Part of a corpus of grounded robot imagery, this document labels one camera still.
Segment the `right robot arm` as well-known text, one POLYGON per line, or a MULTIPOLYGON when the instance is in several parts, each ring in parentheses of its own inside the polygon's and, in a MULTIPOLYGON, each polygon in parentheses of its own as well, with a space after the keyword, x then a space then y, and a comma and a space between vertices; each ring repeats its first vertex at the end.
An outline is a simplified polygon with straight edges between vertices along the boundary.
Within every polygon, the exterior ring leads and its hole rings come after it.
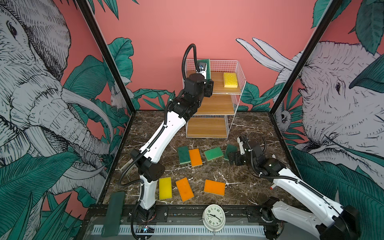
POLYGON ((239 151, 229 153, 230 165, 248 166, 258 178, 280 187, 307 210, 301 210, 271 197, 261 205, 259 215, 266 223, 290 223, 319 240, 357 240, 361 236, 360 213, 353 206, 342 206, 297 177, 276 157, 266 157, 265 148, 245 135, 237 138, 239 151))

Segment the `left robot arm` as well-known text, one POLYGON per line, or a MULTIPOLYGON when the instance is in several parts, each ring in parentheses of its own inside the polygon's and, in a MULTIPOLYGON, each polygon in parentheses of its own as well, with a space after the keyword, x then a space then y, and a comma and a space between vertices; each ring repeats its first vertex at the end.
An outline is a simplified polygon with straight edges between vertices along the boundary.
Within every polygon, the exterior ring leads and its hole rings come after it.
POLYGON ((198 64, 196 57, 194 57, 196 72, 186 75, 185 66, 190 51, 197 52, 195 44, 190 44, 183 55, 184 88, 177 97, 167 103, 164 120, 152 137, 139 150, 131 151, 133 161, 118 180, 120 188, 140 184, 140 195, 134 206, 131 222, 138 218, 139 224, 147 224, 156 217, 156 186, 165 171, 159 160, 175 134, 198 111, 203 99, 213 94, 214 82, 203 74, 204 68, 198 64))

